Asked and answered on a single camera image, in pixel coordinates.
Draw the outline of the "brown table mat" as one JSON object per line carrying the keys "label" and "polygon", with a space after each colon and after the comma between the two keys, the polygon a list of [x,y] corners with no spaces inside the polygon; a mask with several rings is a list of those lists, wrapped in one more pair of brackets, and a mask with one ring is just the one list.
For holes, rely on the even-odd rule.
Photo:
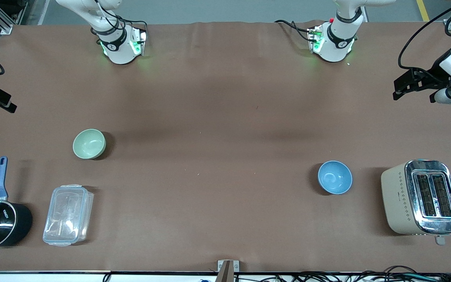
{"label": "brown table mat", "polygon": [[[310,54],[275,23],[152,25],[146,55],[110,62],[85,25],[17,26],[0,38],[0,157],[9,199],[33,225],[0,248],[0,271],[451,272],[451,236],[386,222],[381,174],[411,159],[451,172],[451,105],[430,91],[394,101],[397,56],[421,23],[365,23],[343,62]],[[75,137],[100,130],[95,159]],[[321,164],[344,163],[334,195]],[[43,242],[52,192],[94,194],[87,237]]]}

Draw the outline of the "clear plastic food container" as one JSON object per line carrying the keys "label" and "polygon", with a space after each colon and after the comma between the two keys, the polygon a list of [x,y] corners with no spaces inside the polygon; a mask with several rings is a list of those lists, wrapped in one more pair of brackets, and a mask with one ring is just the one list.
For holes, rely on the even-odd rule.
{"label": "clear plastic food container", "polygon": [[79,184],[67,184],[52,192],[43,242],[69,246],[87,237],[94,194]]}

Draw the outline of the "green bowl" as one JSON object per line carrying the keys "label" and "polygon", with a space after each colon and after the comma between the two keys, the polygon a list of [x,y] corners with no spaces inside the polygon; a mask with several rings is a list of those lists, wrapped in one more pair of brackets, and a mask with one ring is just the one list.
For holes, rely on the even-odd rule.
{"label": "green bowl", "polygon": [[73,141],[73,152],[80,159],[100,157],[107,147],[107,141],[100,130],[87,129],[80,132]]}

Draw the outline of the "blue bowl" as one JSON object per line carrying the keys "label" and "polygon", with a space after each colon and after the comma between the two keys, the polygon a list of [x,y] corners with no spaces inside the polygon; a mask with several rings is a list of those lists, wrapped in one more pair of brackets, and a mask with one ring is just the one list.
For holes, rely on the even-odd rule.
{"label": "blue bowl", "polygon": [[331,160],[319,166],[317,180],[324,191],[334,195],[341,195],[351,189],[353,175],[344,163]]}

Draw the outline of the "beige chrome toaster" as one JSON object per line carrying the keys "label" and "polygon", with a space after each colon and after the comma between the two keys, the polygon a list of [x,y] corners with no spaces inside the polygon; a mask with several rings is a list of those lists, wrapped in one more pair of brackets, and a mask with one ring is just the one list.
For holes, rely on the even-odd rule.
{"label": "beige chrome toaster", "polygon": [[388,226],[397,234],[433,236],[437,245],[451,236],[451,173],[442,162],[412,159],[381,174]]}

